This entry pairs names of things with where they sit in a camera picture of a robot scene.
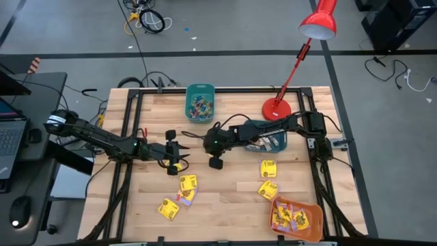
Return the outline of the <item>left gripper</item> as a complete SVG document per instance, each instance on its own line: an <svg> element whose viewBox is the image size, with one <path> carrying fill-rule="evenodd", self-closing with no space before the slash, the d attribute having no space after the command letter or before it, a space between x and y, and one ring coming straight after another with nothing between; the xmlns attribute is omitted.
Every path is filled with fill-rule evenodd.
<svg viewBox="0 0 437 246"><path fill-rule="evenodd" d="M175 163L179 163L180 160L185 160L186 157L190 156L190 154L184 154L179 155L179 149L180 150L188 150L189 147L180 145L177 141L175 141L176 137L176 131L175 130L168 130L165 132L165 139L167 142L165 143L166 147L166 157L163 160L154 160L150 159L148 156L148 146L150 144L157 144L157 143L148 143L146 139L146 132L145 128L140 128L139 132L141 133L141 141L139 144L139 150L138 150L138 157L140 161L157 161L158 165L161 168L166 169L167 175L169 176L176 176L178 174L177 167L174 166ZM170 166L166 167L165 162L169 162Z"/></svg>

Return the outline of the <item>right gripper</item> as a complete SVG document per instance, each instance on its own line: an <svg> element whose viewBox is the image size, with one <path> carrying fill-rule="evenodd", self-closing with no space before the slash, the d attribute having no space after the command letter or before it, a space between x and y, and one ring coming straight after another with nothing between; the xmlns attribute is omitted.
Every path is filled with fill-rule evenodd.
<svg viewBox="0 0 437 246"><path fill-rule="evenodd" d="M221 155L226 150L240 146L241 141L236 126L230 126L225 131L219 126L214 125L208 130L207 135L203 139L203 148L210 155L208 165L218 170L223 168L223 161L220 159Z"/></svg>

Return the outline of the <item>light teal plastic bin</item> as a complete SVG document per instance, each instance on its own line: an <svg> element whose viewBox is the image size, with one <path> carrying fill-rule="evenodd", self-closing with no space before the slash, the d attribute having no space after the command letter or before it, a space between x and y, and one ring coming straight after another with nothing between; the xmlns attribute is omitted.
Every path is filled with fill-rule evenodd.
<svg viewBox="0 0 437 246"><path fill-rule="evenodd" d="M203 102L205 102L206 108L204 110L201 110L197 105L193 105L193 100L196 97L202 97ZM214 117L214 106L215 106L215 87L208 83L196 83L189 85L186 88L186 102L185 102L185 116L188 118L189 121L192 123L199 123L199 124L206 124L210 123ZM195 118L192 118L190 115L190 109L191 108L197 108L198 112L203 112L204 119L196 120ZM212 109L212 115L210 117L205 116L205 110L206 109Z"/></svg>

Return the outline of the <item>orange plastic bin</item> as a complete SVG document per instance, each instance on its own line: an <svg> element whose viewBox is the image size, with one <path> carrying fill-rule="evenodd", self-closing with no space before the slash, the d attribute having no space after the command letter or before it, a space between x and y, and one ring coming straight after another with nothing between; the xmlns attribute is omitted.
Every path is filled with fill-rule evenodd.
<svg viewBox="0 0 437 246"><path fill-rule="evenodd" d="M310 227L305 230L293 230L292 222L289 222L290 223L289 232L280 232L277 230L273 230L271 228L272 216L279 215L277 210L277 202L291 202L294 205L293 212L296 210L304 209L309 219ZM280 196L277 196L272 200L269 224L271 230L277 234L295 238L301 241L318 243L322 239L322 233L324 229L323 223L324 223L324 213L322 212L322 209L318 205L295 202L295 201L287 200Z"/></svg>

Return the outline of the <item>dark teal plastic bin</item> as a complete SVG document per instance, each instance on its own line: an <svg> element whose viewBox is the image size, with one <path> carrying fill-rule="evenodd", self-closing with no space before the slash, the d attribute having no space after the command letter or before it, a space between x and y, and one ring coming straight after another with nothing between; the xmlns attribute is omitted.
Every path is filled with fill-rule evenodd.
<svg viewBox="0 0 437 246"><path fill-rule="evenodd" d="M278 153L283 151L284 149L287 148L287 133L286 132L282 132L282 133L278 133L276 135L270 135L274 138L276 138L279 142L279 146L276 147L274 146L274 144L270 141L270 145L272 150L271 151L266 151L263 142L261 143L260 140L256 143L256 144L252 144L252 145L256 145L256 146L260 146L261 150L258 151L251 151L251 152L267 152L267 153Z"/></svg>

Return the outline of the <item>grey box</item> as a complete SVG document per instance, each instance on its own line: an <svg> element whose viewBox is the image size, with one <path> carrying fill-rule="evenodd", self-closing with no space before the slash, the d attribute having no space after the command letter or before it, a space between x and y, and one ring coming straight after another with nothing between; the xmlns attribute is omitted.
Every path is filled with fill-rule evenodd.
<svg viewBox="0 0 437 246"><path fill-rule="evenodd" d="M55 198L85 199L85 188L91 176L71 167L60 165L51 196Z"/></svg>

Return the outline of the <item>black power strip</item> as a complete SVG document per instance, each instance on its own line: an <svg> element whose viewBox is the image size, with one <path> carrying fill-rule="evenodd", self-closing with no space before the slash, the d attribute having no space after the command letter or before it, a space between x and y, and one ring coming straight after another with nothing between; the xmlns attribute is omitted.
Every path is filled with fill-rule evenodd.
<svg viewBox="0 0 437 246"><path fill-rule="evenodd" d="M77 139L74 136L70 136L70 137L57 137L55 139L55 141L60 145L60 146L67 146L69 144L73 144L79 141L79 139Z"/></svg>

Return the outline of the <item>dark desk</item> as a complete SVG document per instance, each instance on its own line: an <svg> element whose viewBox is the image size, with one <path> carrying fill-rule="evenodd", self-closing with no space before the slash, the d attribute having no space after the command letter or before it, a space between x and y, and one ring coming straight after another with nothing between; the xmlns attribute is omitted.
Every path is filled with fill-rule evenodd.
<svg viewBox="0 0 437 246"><path fill-rule="evenodd" d="M15 109L27 116L28 123L10 178L0 179L0 246L34 244L44 223L46 204L58 166L44 123L58 108L66 78L64 72L33 74L25 79L25 86L31 90L31 95L5 97ZM42 131L40 143L27 142L28 131L33 128ZM31 216L26 226L14 229L9 220L10 206L22 195L31 198Z"/></svg>

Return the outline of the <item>small black desk device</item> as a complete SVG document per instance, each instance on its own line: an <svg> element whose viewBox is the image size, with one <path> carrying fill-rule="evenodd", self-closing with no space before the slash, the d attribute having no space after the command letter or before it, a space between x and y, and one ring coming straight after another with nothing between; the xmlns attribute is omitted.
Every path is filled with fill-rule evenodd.
<svg viewBox="0 0 437 246"><path fill-rule="evenodd" d="M42 131L38 128L33 128L28 131L27 142L29 144L38 144L42 141Z"/></svg>

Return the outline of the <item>red desk lamp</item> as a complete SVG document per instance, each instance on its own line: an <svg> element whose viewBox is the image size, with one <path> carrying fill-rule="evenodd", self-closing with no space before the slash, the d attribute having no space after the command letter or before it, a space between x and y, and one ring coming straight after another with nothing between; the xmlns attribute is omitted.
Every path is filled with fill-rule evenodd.
<svg viewBox="0 0 437 246"><path fill-rule="evenodd" d="M300 63L307 56L311 48L311 41L330 40L336 36L337 24L333 17L336 4L337 0L319 0L315 10L301 22L298 30L303 36L307 37L307 41L299 50L296 56L296 63L279 93L274 98L266 100L263 104L262 115L265 120L278 120L292 113L289 103L283 99L287 87L298 70Z"/></svg>

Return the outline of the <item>orange black striped marker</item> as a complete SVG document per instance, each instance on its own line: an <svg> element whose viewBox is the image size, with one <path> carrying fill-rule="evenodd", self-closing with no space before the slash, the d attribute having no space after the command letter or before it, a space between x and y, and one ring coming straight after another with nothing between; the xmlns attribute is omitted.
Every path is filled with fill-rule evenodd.
<svg viewBox="0 0 437 246"><path fill-rule="evenodd" d="M41 59L39 57L35 57L30 63L29 69L27 71L28 74L35 74L39 68Z"/></svg>

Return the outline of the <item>grey laptop computer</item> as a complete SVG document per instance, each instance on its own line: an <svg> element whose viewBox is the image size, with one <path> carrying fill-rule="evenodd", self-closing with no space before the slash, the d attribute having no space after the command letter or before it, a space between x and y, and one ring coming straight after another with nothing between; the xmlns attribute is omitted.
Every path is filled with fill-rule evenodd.
<svg viewBox="0 0 437 246"><path fill-rule="evenodd" d="M8 179L20 152L28 119L0 98L0 179Z"/></svg>

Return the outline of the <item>black computer mouse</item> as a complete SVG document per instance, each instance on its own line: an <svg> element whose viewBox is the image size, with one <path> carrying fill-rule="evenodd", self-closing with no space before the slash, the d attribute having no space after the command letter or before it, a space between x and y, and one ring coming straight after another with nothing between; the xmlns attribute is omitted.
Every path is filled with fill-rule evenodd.
<svg viewBox="0 0 437 246"><path fill-rule="evenodd" d="M22 195L16 198L9 211L9 220L14 229L20 229L26 226L31 216L31 198Z"/></svg>

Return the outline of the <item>black flat screen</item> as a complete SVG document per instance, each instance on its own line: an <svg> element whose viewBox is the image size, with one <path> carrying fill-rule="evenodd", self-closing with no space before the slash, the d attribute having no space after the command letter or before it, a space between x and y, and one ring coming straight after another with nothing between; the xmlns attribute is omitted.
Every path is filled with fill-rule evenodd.
<svg viewBox="0 0 437 246"><path fill-rule="evenodd" d="M0 96L21 96L30 95L31 90L26 88L23 84L13 79L7 72L13 72L0 63Z"/></svg>

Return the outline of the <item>black computer tower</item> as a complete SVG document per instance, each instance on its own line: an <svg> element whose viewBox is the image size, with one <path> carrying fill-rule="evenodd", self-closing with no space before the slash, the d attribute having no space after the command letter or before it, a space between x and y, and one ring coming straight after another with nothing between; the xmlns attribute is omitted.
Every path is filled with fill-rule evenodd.
<svg viewBox="0 0 437 246"><path fill-rule="evenodd" d="M361 22L373 49L397 50L437 12L437 0L373 0Z"/></svg>

